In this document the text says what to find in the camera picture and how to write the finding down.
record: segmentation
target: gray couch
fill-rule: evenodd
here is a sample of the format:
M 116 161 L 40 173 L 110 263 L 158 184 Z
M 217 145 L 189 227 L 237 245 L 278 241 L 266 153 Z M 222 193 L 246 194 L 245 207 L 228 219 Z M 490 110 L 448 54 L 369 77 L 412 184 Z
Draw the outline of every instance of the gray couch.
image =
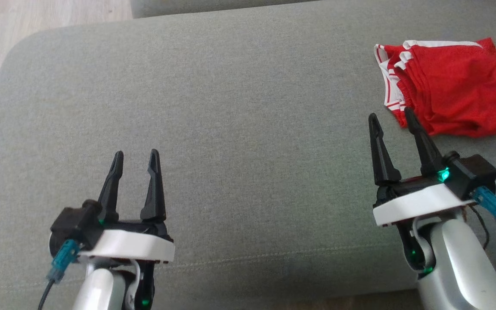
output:
M 28 37 L 0 70 L 0 310 L 37 306 L 49 226 L 98 196 L 119 149 L 121 218 L 138 218 L 150 149 L 161 154 L 177 255 L 155 271 L 155 309 L 413 288 L 396 229 L 372 217 L 369 113 L 402 174 L 419 170 L 372 47 L 484 37 L 496 42 L 496 1 L 321 0 Z M 496 166 L 496 137 L 435 141 Z M 83 276 L 72 266 L 47 309 L 70 308 Z

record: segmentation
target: folded garment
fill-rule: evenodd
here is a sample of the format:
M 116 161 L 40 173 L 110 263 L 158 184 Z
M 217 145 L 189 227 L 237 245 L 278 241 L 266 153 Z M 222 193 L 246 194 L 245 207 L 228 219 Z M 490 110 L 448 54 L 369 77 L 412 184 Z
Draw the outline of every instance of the folded garment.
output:
M 376 45 L 384 105 L 406 127 L 405 106 L 431 135 L 496 135 L 496 48 L 477 42 L 415 41 Z

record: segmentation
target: glowing green light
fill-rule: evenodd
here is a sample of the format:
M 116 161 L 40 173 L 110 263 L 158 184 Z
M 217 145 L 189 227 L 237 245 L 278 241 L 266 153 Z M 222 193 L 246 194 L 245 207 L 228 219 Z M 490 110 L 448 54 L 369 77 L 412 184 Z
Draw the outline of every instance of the glowing green light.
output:
M 445 168 L 445 170 L 441 170 L 437 172 L 437 178 L 440 182 L 445 182 L 447 178 L 449 178 L 449 168 Z

